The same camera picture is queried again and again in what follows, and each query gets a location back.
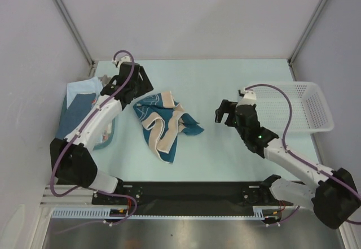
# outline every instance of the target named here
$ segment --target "laundry basket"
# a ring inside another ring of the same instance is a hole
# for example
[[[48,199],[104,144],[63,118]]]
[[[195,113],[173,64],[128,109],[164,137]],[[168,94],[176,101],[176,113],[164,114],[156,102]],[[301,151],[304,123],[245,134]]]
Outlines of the laundry basket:
[[[280,88],[292,104],[289,132],[326,132],[334,127],[326,99],[313,82],[253,82]],[[257,96],[257,114],[261,125],[275,132],[283,132],[289,117],[288,103],[281,93],[269,87],[253,89]]]

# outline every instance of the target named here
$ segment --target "white plastic basket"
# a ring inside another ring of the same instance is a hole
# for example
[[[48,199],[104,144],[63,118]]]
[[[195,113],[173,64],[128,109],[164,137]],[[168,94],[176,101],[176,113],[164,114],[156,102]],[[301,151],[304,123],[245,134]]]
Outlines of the white plastic basket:
[[[289,132],[327,132],[334,123],[326,99],[317,84],[296,82],[253,82],[249,84],[270,84],[280,88],[292,104],[292,121]],[[277,90],[268,87],[253,89],[257,96],[257,115],[265,128],[283,132],[289,117],[285,98]]]

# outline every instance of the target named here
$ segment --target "white table surface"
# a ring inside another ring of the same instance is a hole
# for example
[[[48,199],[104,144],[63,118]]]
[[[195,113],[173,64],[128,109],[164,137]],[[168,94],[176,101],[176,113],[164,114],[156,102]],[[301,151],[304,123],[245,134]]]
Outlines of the white table surface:
[[[110,145],[92,156],[99,169],[125,181],[262,181],[272,174],[289,180],[294,175],[251,153],[237,131],[214,122],[223,99],[237,101],[237,90],[253,81],[292,81],[285,59],[270,60],[142,60],[154,91],[171,90],[176,101],[204,128],[198,136],[179,134],[173,164],[158,159],[148,148],[142,126],[128,105],[116,118]],[[116,67],[98,63],[95,75],[113,76]],[[318,161],[309,134],[287,138],[297,151]]]

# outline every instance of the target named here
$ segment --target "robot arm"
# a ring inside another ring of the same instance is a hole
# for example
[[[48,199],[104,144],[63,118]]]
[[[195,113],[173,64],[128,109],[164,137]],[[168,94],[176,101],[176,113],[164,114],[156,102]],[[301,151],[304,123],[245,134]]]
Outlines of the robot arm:
[[[334,171],[305,159],[307,165],[295,159],[291,153],[301,158],[304,156],[288,146],[285,150],[279,136],[260,125],[256,112],[256,94],[251,90],[243,90],[240,96],[243,98],[238,103],[222,101],[215,112],[215,122],[220,123],[224,113],[227,113],[225,124],[236,128],[251,152],[280,165],[304,183],[301,185],[272,175],[263,184],[270,188],[275,199],[311,209],[324,224],[337,229],[359,208],[360,200],[348,189],[320,173],[325,172],[356,190],[351,174],[343,168]]]
[[[106,100],[114,94],[131,71],[132,63],[118,62],[119,75],[114,76],[106,85],[96,105],[87,114],[78,127],[69,133],[65,139],[55,138],[50,144],[51,164],[54,168],[60,153],[74,136],[77,138],[72,142],[63,156],[56,177],[84,188],[105,191],[106,193],[122,193],[122,180],[112,177],[98,169],[90,153],[96,140],[104,128],[109,124],[134,98],[140,97],[153,90],[144,68],[135,64],[134,72],[130,81],[113,98]]]

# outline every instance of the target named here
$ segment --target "metal floor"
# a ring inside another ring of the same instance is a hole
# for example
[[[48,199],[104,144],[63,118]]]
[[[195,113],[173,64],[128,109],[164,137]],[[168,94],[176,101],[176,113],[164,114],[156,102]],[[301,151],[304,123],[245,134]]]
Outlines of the metal floor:
[[[112,228],[92,224],[52,234],[85,221],[52,219],[43,249],[344,248],[340,232],[328,229],[307,210],[281,227],[266,228],[260,221],[129,220]]]

